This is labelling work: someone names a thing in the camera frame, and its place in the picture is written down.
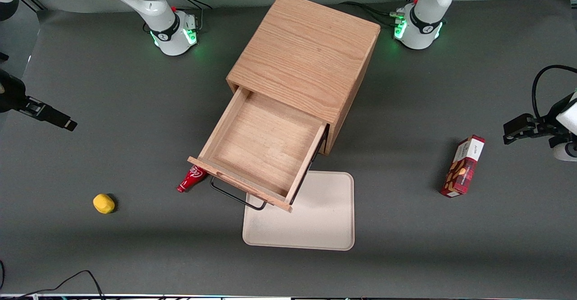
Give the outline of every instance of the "wooden cabinet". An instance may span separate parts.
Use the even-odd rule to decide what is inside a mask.
[[[317,147],[328,155],[380,27],[276,0],[227,76],[233,99],[198,158],[208,173],[290,212]]]

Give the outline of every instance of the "beige tray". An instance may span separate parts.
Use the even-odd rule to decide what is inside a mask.
[[[247,195],[247,202],[261,200]],[[293,213],[245,206],[243,239],[252,246],[349,250],[355,242],[354,183],[349,173],[309,171]]]

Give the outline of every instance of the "yellow sponge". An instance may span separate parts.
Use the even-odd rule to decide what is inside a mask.
[[[114,211],[114,201],[108,195],[99,194],[92,200],[92,204],[101,214],[109,214]]]

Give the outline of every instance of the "black metal handle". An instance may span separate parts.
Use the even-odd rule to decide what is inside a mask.
[[[220,187],[217,187],[217,186],[215,185],[215,177],[214,177],[214,176],[211,177],[211,187],[212,187],[213,189],[221,192],[223,195],[226,195],[227,197],[229,197],[229,198],[231,198],[231,199],[234,199],[234,200],[236,200],[236,201],[238,201],[238,202],[241,202],[241,203],[244,204],[245,206],[248,206],[249,208],[252,208],[252,209],[255,209],[255,210],[258,210],[258,211],[264,209],[264,206],[266,205],[266,202],[263,201],[263,202],[262,202],[262,205],[257,208],[256,206],[250,204],[249,202],[246,202],[246,201],[243,200],[243,199],[239,199],[238,197],[235,197],[234,195],[232,195],[232,194],[230,194],[229,192],[221,189]]]

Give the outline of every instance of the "wooden drawer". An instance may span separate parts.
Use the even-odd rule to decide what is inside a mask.
[[[188,161],[291,212],[326,126],[313,115],[239,87],[198,158]]]

